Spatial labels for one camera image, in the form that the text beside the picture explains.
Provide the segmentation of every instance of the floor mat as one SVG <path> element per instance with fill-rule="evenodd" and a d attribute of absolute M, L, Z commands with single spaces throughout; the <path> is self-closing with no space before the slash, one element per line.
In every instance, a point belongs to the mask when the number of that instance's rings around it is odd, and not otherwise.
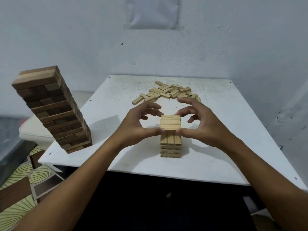
<path fill-rule="evenodd" d="M 45 151 L 36 146 L 0 187 L 0 231 L 11 231 L 25 214 L 63 181 L 38 163 Z"/>

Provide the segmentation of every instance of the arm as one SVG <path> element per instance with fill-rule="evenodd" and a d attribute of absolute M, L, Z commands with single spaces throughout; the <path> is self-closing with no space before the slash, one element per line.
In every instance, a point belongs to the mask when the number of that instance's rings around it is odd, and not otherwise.
<path fill-rule="evenodd" d="M 197 129 L 181 128 L 177 130 L 179 134 L 225 152 L 236 163 L 283 230 L 308 230 L 308 194 L 250 150 L 208 107 L 192 98 L 179 98 L 178 101 L 191 106 L 180 109 L 175 115 L 184 117 L 193 114 L 188 123 L 200 120 Z"/>
<path fill-rule="evenodd" d="M 144 102 L 131 109 L 115 133 L 43 202 L 31 210 L 15 231 L 72 230 L 117 154 L 144 138 L 161 134 L 162 129 L 143 128 L 139 121 L 147 120 L 146 114 L 161 116 L 163 113 L 158 110 L 160 108 L 156 103 Z"/>

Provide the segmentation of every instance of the forearm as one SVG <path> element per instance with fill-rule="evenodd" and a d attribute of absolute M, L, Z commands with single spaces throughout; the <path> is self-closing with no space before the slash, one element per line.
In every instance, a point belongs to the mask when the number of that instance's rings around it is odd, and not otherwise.
<path fill-rule="evenodd" d="M 276 222 L 285 230 L 308 228 L 308 194 L 287 180 L 241 140 L 233 140 L 223 150 L 236 163 Z"/>
<path fill-rule="evenodd" d="M 31 210 L 15 230 L 73 229 L 101 178 L 120 151 L 121 147 L 108 139 L 43 202 Z"/>

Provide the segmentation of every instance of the light wooden block tower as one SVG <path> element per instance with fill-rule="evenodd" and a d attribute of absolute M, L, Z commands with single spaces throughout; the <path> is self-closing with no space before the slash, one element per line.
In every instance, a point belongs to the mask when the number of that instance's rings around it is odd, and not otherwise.
<path fill-rule="evenodd" d="M 181 116 L 162 115 L 160 127 L 166 130 L 160 135 L 160 157 L 180 158 L 182 139 L 175 131 L 181 128 Z"/>
<path fill-rule="evenodd" d="M 92 145 L 90 129 L 57 66 L 21 71 L 12 86 L 67 153 Z"/>

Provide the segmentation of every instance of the tabletop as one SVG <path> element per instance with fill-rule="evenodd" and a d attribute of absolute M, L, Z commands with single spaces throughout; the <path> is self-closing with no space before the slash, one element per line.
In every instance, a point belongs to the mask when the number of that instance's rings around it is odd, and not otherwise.
<path fill-rule="evenodd" d="M 299 188 L 307 190 L 297 172 L 229 79 L 110 75 L 81 108 L 83 117 L 91 130 L 93 146 L 67 154 L 54 141 L 39 162 L 81 166 L 117 129 L 129 109 L 134 107 L 132 101 L 140 93 L 146 94 L 152 87 L 158 87 L 155 84 L 156 80 L 165 84 L 191 87 L 192 93 L 198 94 L 201 102 L 211 108 L 231 132 L 288 180 Z M 187 106 L 176 99 L 163 97 L 160 97 L 156 103 L 162 106 L 161 111 L 167 115 L 173 115 Z M 188 116 L 182 118 L 182 127 L 198 127 L 198 120 L 189 124 L 188 119 Z M 145 128 L 158 127 L 159 123 L 160 118 L 156 116 L 141 120 Z M 249 185 L 236 164 L 224 152 L 198 140 L 184 137 L 182 137 L 182 152 L 179 159 L 160 157 L 160 136 L 155 136 L 123 149 L 108 170 Z"/>

